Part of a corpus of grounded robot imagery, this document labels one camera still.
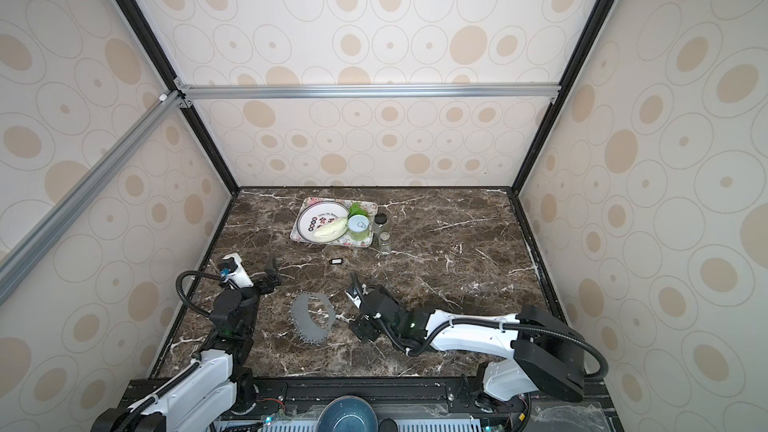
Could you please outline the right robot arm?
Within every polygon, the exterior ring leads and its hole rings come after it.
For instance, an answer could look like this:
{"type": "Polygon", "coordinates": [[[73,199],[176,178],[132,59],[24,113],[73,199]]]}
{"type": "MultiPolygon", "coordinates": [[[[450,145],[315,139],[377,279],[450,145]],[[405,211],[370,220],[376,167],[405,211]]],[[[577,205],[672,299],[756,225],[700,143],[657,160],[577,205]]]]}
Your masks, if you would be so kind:
{"type": "Polygon", "coordinates": [[[478,367],[477,397],[507,402],[531,392],[560,400],[583,400],[585,383],[609,372],[606,357],[549,312],[524,305],[503,316],[458,315],[440,309],[408,310],[382,286],[363,285],[350,274],[347,297],[358,308],[349,324],[362,342],[384,335],[395,350],[415,358],[425,353],[464,351],[494,356],[478,367]]]}

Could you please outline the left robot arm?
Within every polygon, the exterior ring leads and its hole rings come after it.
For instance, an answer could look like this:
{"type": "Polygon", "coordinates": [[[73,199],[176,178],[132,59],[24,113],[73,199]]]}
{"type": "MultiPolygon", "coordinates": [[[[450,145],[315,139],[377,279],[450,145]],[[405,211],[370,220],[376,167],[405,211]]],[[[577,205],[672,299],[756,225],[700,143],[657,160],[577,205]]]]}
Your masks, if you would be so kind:
{"type": "Polygon", "coordinates": [[[282,284],[276,259],[252,280],[237,253],[224,257],[218,271],[184,271],[176,278],[182,303],[212,324],[189,365],[158,389],[127,407],[109,408],[94,421],[93,431],[206,431],[221,415],[245,415],[257,402],[253,374],[245,365],[254,344],[260,299],[282,284]],[[216,282],[221,291],[205,310],[184,292],[189,276],[216,282]]]}

